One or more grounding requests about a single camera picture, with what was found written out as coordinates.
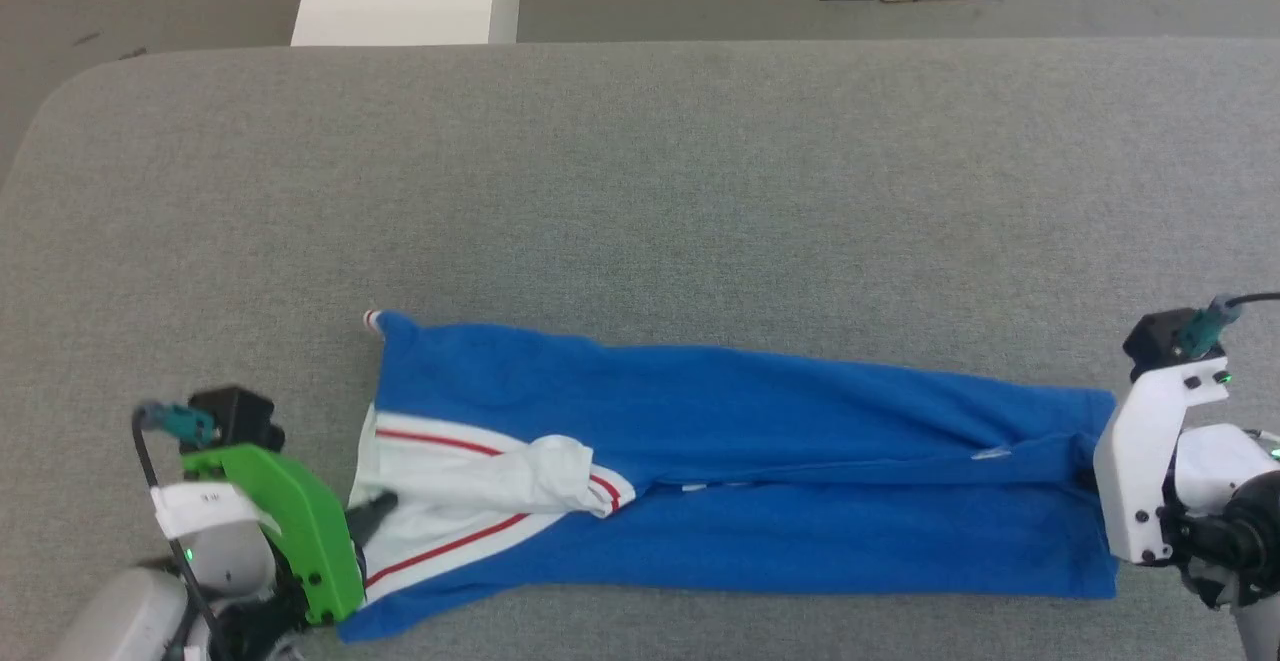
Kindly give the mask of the blue shirt with white sleeves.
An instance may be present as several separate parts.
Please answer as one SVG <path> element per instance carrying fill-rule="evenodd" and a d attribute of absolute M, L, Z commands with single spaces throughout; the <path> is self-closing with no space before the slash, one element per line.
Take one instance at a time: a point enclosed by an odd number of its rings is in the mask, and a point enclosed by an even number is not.
<path fill-rule="evenodd" d="M 392 313 L 351 498 L 375 641 L 506 591 L 1108 600 L 1098 389 Z"/>

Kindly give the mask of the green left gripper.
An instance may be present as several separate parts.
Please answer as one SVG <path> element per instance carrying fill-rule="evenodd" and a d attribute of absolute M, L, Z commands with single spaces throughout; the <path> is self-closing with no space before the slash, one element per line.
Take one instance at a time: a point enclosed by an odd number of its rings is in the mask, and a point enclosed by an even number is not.
<path fill-rule="evenodd" d="M 346 620 L 364 603 L 365 547 L 399 498 L 381 492 L 344 510 L 339 497 L 301 462 L 256 445 L 232 445 L 182 455 L 184 471 L 219 479 L 247 494 L 265 514 L 265 535 L 298 576 L 311 626 Z"/>

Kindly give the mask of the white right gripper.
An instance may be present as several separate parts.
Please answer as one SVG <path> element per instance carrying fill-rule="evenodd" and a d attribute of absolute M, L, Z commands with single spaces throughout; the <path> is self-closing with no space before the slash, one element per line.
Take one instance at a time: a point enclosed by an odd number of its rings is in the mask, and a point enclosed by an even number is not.
<path fill-rule="evenodd" d="M 1234 482 L 1234 429 L 1184 432 L 1189 409 L 1228 398 L 1215 380 L 1224 356 L 1146 371 L 1132 383 L 1094 448 L 1093 470 L 1112 556 L 1153 567 L 1174 564 L 1162 511 L 1184 503 L 1219 512 Z"/>

